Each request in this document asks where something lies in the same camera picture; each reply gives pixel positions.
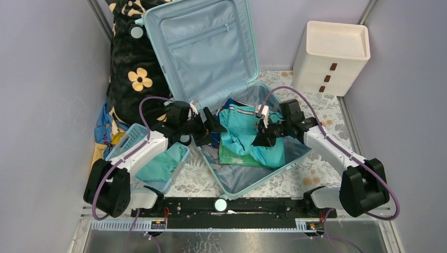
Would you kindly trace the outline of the teal cloth bottom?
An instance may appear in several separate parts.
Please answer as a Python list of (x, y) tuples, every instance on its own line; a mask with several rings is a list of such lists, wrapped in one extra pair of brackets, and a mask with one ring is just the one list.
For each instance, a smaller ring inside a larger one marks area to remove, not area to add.
[(268, 168), (276, 169), (286, 164), (282, 138), (276, 140), (274, 147), (252, 145), (257, 136), (259, 124), (259, 119), (254, 116), (253, 107), (234, 105), (220, 112), (220, 120), (227, 121), (227, 132), (221, 134), (220, 144), (241, 155), (248, 154), (252, 148), (255, 148), (258, 154), (252, 156)]

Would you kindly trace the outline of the teal cloth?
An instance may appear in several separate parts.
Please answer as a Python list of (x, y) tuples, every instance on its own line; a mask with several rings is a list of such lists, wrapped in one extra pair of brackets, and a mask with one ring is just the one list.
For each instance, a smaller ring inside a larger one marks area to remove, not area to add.
[(220, 112), (220, 120), (227, 121), (227, 132), (221, 134), (220, 144), (241, 155), (248, 154), (252, 148), (255, 148), (258, 154), (252, 156), (268, 168), (276, 169), (286, 164), (282, 138), (276, 140), (274, 147), (252, 145), (257, 136), (259, 124), (259, 119), (254, 116), (253, 107), (234, 105)]
[(144, 165), (134, 177), (145, 183), (167, 182), (188, 151), (186, 146), (175, 143)]

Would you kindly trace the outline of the green white tie-dye cloth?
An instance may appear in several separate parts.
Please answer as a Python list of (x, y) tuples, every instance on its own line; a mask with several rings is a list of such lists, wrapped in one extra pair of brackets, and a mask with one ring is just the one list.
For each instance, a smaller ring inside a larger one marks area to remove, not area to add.
[(258, 154), (255, 148), (252, 148), (248, 154), (241, 155), (232, 152), (226, 146), (220, 144), (218, 148), (218, 161), (220, 164), (267, 168), (266, 165), (256, 160), (252, 156), (253, 154)]

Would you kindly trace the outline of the teal cloth top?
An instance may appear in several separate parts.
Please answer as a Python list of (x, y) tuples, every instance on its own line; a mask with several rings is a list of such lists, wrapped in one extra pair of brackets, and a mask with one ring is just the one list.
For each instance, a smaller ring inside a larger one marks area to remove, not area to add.
[(134, 177), (145, 183), (167, 182), (188, 151), (186, 146), (175, 143), (144, 165)]

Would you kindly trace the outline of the light blue ribbed suitcase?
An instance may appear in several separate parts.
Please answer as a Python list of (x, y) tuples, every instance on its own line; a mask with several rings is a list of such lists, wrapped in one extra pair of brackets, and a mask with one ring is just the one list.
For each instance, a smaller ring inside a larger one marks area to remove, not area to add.
[(257, 81), (259, 64), (247, 1), (174, 1), (128, 26), (150, 39), (176, 100), (216, 112), (228, 99), (278, 111), (280, 100)]

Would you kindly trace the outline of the black floral plush blanket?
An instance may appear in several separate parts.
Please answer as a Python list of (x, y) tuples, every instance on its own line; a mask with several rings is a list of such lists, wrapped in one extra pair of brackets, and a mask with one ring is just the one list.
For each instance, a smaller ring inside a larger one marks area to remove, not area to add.
[(129, 29), (151, 8), (164, 1), (107, 1), (112, 15), (108, 112), (121, 123), (142, 124), (143, 110), (149, 124), (163, 116), (162, 98), (172, 94), (146, 33), (133, 38)]

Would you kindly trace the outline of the white three-drawer storage cabinet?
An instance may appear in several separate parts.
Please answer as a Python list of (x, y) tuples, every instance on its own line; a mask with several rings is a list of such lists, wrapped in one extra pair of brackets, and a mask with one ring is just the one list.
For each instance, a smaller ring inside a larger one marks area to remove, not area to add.
[(309, 21), (293, 65), (293, 88), (343, 97), (370, 57), (366, 26)]

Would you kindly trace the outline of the dark blue item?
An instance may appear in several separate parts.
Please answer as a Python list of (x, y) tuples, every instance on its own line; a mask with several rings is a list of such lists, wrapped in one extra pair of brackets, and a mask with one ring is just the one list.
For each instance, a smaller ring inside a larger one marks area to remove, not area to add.
[[(227, 109), (229, 109), (230, 107), (232, 107), (232, 106), (234, 106), (234, 105), (237, 105), (237, 106), (248, 106), (248, 104), (246, 104), (246, 103), (242, 103), (242, 102), (240, 102), (240, 101), (237, 101), (237, 100), (234, 100), (234, 99), (232, 99), (232, 98), (229, 98), (229, 99), (225, 102), (225, 104), (224, 104), (221, 108), (219, 108), (219, 109), (215, 112), (215, 114), (214, 114), (215, 119), (216, 119), (219, 123), (221, 123), (222, 126), (224, 126), (225, 128), (227, 128), (227, 121), (224, 120), (224, 121), (221, 122), (221, 120), (220, 120), (220, 112), (223, 111), (223, 110), (227, 110)], [(220, 132), (212, 133), (212, 134), (211, 134), (211, 137), (212, 137), (212, 139), (213, 139), (213, 142), (212, 142), (211, 144), (209, 144), (209, 145), (210, 145), (212, 148), (214, 148), (214, 149), (218, 149), (219, 146), (220, 146), (221, 133), (220, 133)]]

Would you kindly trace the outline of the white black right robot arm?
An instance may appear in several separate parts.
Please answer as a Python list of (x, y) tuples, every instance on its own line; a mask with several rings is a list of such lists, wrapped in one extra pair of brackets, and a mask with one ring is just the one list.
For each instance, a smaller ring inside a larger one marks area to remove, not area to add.
[(280, 104), (283, 118), (274, 121), (265, 105), (255, 107), (260, 119), (254, 146), (274, 147), (279, 138), (292, 137), (311, 148), (327, 161), (341, 176), (339, 187), (317, 187), (304, 194), (304, 214), (315, 217), (323, 209), (344, 209), (358, 217), (389, 202), (390, 194), (384, 187), (386, 176), (378, 159), (366, 159), (345, 148), (321, 129), (315, 117), (306, 118), (298, 101)]

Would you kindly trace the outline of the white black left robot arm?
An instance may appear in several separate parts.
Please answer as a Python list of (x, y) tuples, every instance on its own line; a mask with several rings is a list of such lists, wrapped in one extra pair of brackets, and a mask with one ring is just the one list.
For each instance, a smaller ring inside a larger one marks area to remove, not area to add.
[(164, 117), (153, 127), (145, 120), (146, 135), (129, 150), (106, 161), (93, 163), (83, 199), (92, 206), (95, 220), (117, 218), (127, 209), (156, 217), (163, 212), (162, 200), (152, 189), (133, 190), (130, 179), (159, 154), (189, 136), (198, 146), (213, 142), (212, 133), (226, 132), (208, 107), (198, 111), (192, 103), (163, 98)]

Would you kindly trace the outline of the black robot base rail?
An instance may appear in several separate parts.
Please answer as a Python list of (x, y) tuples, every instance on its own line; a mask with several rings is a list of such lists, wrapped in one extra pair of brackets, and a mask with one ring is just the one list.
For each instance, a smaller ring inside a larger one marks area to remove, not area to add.
[(153, 230), (301, 230), (322, 234), (326, 217), (336, 211), (317, 208), (303, 198), (166, 197), (158, 195), (152, 208), (132, 210), (131, 217), (151, 218)]

